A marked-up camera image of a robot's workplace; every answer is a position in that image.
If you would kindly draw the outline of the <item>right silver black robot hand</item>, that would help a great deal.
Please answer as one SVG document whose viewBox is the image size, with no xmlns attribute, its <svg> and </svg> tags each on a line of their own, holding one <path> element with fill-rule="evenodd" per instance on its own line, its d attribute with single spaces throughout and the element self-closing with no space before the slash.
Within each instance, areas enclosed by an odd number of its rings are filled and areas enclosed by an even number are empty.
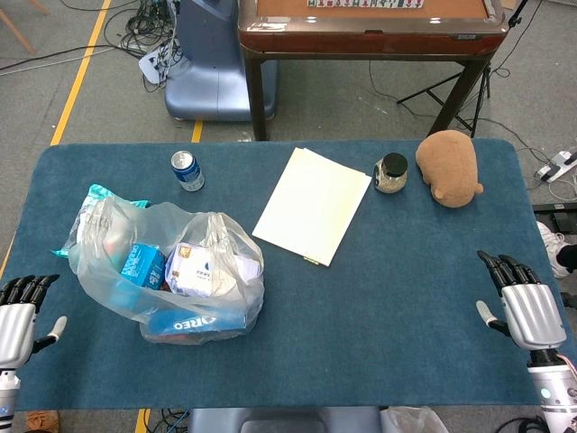
<svg viewBox="0 0 577 433">
<path fill-rule="evenodd" d="M 476 309 L 484 324 L 507 336 L 530 353 L 530 368 L 566 364 L 557 349 L 567 339 L 553 293 L 536 273 L 511 256 L 497 257 L 479 250 L 505 313 L 503 320 L 478 300 Z"/>
</svg>

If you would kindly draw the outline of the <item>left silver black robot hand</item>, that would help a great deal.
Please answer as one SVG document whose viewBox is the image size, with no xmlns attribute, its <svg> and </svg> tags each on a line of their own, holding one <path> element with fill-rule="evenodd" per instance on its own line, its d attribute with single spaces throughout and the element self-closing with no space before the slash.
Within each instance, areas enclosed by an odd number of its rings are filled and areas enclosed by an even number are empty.
<svg viewBox="0 0 577 433">
<path fill-rule="evenodd" d="M 34 338 L 36 318 L 48 289 L 60 276 L 27 275 L 8 281 L 1 289 L 1 371 L 16 371 L 30 357 L 57 343 L 67 325 L 59 317 L 52 330 Z"/>
</svg>

